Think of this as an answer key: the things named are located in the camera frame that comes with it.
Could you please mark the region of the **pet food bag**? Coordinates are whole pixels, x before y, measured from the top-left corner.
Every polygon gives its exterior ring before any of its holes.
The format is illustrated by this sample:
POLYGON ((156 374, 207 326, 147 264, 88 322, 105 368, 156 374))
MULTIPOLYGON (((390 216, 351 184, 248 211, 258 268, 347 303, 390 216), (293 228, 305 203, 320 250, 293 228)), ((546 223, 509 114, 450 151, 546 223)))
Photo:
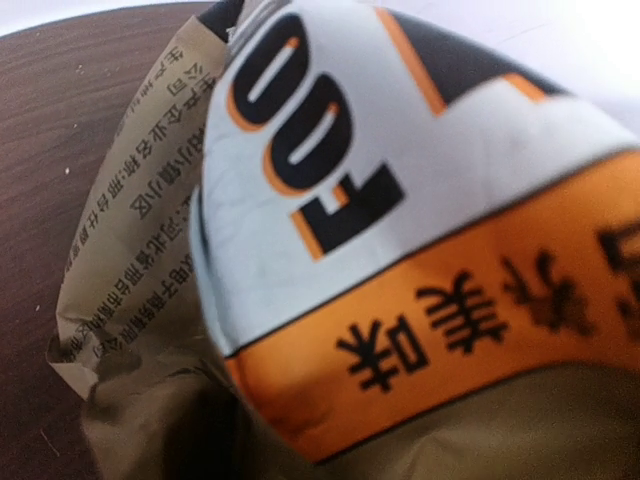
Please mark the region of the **pet food bag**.
POLYGON ((105 479, 635 479, 639 139, 354 1, 220 1, 88 196, 49 364, 105 479))

